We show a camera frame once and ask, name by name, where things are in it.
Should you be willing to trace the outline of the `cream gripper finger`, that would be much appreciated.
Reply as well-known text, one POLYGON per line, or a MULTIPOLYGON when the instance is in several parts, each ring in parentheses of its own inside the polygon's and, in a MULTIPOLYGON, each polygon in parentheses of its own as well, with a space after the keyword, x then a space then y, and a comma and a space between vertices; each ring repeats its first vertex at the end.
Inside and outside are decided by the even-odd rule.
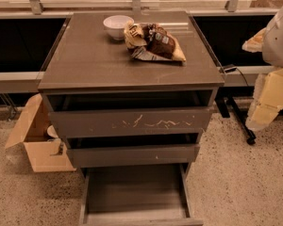
POLYGON ((269 126, 283 109, 283 69, 260 74, 255 83, 246 127, 259 131, 269 126))
POLYGON ((266 28, 259 30, 256 35, 254 35, 242 45, 242 49, 246 52, 251 53, 261 52, 265 31, 266 28))

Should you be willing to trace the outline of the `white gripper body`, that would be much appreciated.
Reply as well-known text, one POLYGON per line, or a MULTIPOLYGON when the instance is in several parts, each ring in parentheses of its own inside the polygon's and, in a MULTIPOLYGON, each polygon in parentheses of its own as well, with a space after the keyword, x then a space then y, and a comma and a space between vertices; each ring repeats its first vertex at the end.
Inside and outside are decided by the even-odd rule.
POLYGON ((283 67, 283 6, 266 26, 262 57, 273 66, 283 67))

